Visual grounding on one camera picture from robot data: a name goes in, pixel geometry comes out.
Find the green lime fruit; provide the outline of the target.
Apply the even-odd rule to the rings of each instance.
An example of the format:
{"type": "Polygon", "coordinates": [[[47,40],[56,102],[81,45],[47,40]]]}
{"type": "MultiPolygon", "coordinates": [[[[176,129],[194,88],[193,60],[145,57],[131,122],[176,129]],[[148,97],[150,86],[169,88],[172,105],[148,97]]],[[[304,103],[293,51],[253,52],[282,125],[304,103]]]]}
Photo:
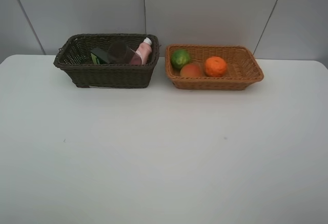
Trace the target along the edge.
{"type": "Polygon", "coordinates": [[[187,50],[179,49],[172,53],[170,62],[173,68],[180,70],[191,62],[191,58],[187,50]]]}

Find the pink bottle white cap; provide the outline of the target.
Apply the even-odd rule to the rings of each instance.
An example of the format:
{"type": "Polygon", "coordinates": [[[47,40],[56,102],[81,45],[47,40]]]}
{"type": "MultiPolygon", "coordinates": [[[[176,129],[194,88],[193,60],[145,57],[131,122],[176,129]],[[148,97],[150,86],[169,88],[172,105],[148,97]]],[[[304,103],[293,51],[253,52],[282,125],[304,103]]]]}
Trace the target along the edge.
{"type": "Polygon", "coordinates": [[[148,37],[146,37],[136,50],[136,53],[140,56],[142,65],[145,65],[147,63],[148,57],[152,53],[151,46],[152,41],[148,37]]]}

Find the light orange wicker basket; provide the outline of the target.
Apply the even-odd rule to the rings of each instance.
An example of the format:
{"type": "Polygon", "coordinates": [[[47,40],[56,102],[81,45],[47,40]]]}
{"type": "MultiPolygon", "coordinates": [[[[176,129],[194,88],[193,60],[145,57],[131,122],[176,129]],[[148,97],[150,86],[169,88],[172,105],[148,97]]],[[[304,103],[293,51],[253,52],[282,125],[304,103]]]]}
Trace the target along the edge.
{"type": "Polygon", "coordinates": [[[176,88],[187,90],[244,90],[248,86],[260,82],[264,74],[253,54],[244,46],[216,46],[171,44],[166,47],[166,75],[176,88]],[[203,68],[207,58],[222,57],[227,63],[227,71],[222,77],[181,77],[180,71],[174,69],[171,57],[174,51],[184,49],[191,62],[203,68]]]}

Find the red yellow peach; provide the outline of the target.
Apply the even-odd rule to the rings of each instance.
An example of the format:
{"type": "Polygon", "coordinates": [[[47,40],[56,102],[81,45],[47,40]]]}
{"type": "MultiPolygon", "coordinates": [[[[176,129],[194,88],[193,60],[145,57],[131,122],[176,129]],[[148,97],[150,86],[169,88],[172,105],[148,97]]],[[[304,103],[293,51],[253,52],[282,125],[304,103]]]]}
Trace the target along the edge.
{"type": "Polygon", "coordinates": [[[180,70],[180,76],[191,78],[202,77],[203,72],[199,64],[190,63],[182,67],[180,70]]]}

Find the black green pump bottle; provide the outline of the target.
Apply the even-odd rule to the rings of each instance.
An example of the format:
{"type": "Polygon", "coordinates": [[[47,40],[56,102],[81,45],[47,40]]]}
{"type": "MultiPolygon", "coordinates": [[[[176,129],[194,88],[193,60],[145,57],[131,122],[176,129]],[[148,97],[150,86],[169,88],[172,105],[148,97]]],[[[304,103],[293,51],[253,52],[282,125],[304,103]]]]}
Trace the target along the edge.
{"type": "Polygon", "coordinates": [[[93,48],[90,53],[94,65],[110,64],[106,51],[100,48],[93,48]]]}

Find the purple translucent plastic cup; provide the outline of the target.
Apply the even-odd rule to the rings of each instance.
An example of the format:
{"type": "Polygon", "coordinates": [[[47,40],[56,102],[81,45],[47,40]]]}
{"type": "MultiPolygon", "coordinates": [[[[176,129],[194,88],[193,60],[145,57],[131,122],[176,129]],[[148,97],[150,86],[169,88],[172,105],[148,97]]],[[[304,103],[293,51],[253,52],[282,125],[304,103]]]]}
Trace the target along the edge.
{"type": "Polygon", "coordinates": [[[141,65],[141,57],[124,42],[114,42],[107,52],[111,64],[141,65]]]}

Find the orange tangerine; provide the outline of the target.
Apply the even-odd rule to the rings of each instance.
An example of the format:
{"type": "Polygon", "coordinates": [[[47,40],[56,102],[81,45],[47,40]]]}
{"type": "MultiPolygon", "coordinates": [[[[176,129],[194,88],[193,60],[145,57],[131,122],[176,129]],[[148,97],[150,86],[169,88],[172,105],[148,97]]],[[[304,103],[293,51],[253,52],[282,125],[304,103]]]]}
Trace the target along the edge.
{"type": "Polygon", "coordinates": [[[226,61],[218,56],[209,57],[204,62],[204,71],[209,77],[223,77],[228,69],[226,61]]]}

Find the dark brown wicker basket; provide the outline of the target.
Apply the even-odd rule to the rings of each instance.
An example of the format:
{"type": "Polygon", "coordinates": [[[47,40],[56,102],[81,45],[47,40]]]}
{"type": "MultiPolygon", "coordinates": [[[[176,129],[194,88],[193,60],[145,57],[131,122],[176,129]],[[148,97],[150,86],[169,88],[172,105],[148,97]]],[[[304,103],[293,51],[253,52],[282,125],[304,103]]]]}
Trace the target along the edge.
{"type": "Polygon", "coordinates": [[[148,87],[158,59],[159,41],[152,34],[76,34],[59,49],[54,66],[64,71],[79,88],[137,89],[148,87]],[[136,50],[145,38],[152,41],[152,52],[145,65],[92,63],[94,48],[107,51],[115,42],[124,42],[136,50]]]}

